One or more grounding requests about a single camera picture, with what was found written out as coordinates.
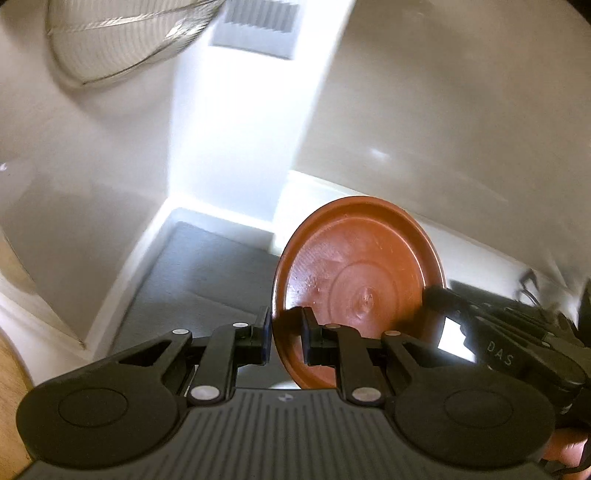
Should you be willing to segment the person right hand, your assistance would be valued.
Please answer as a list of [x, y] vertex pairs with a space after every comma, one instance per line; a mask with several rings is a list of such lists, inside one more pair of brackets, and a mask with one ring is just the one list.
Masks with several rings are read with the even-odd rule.
[[560, 462], [566, 467], [577, 467], [583, 458], [589, 435], [571, 429], [556, 430], [544, 451], [542, 458], [549, 462]]

